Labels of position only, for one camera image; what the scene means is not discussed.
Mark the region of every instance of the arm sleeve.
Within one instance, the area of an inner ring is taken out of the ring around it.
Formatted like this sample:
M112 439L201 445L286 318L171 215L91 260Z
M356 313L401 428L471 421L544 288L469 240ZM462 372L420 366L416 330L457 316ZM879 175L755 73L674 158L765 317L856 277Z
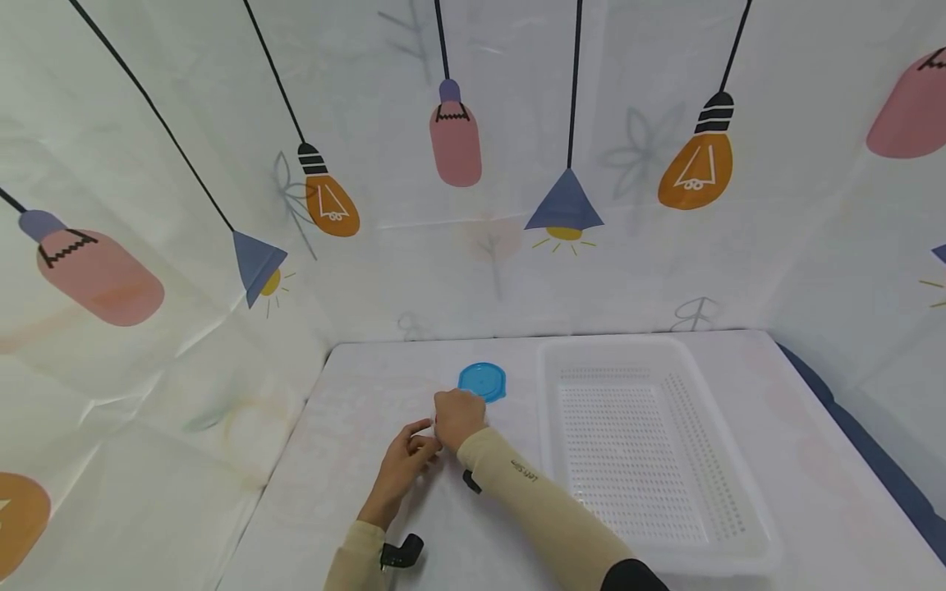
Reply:
M565 591L615 588L610 586L617 581L615 575L629 584L621 589L666 588L636 586L617 571L608 576L612 567L624 570L628 565L650 571L634 560L618 536L529 465L495 429L471 435L457 456L476 483L512 513Z
M328 570L324 591L384 591L381 549L384 530L356 521Z

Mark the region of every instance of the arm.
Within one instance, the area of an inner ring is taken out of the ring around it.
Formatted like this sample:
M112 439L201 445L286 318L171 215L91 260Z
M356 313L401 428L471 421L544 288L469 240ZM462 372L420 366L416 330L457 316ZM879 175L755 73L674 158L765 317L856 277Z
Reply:
M328 570L324 591L384 591L381 548L384 530L356 521Z
M384 591L386 588L381 572L385 532L397 516L404 495L428 462L437 460L436 453L441 449L437 440L416 434L429 426L430 419L407 425L391 442L358 520L335 552L324 591Z
M437 406L438 437L447 447L457 449L457 457L472 470L477 484L513 515L563 589L666 591L617 535L529 465L495 429L484 427L481 399L479 409L469 406L474 401L461 400L454 392L444 394L444 409L439 403ZM456 422L450 409L454 401L465 407L459 409L462 418ZM478 424L469 420L477 415ZM442 431L448 432L446 439Z

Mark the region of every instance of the orange circle illustration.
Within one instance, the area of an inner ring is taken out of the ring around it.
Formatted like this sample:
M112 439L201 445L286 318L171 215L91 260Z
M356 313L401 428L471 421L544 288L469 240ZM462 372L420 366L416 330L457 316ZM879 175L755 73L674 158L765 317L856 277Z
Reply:
M13 574L43 535L51 506L35 480L0 472L0 581Z

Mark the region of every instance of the white table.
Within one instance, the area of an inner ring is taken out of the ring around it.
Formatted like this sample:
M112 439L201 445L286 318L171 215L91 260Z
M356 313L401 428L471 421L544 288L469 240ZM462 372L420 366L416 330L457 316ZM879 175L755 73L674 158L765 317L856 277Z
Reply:
M785 545L767 579L664 577L689 589L946 589L946 569L831 416L764 332L672 335L692 352L769 506ZM540 465L537 348L550 339L341 345L325 366L219 591L320 589L335 548L406 423L464 367L507 374L488 418ZM405 501L389 532L427 543L397 589L554 589L502 510L469 491L455 460Z

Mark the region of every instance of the hand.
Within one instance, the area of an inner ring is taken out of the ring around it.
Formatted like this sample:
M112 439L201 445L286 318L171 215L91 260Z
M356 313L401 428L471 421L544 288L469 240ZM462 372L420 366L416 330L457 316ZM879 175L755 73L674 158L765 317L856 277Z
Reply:
M437 439L453 453L466 438L486 428L486 403L468 391L437 392L433 405L437 408Z
M388 446L375 486L358 515L359 521L376 525L385 531L391 526L401 508L401 500L411 489L417 475L427 470L429 462L437 461L436 453L443 448L432 437L416 435L430 425L430 419L411 423L402 428Z

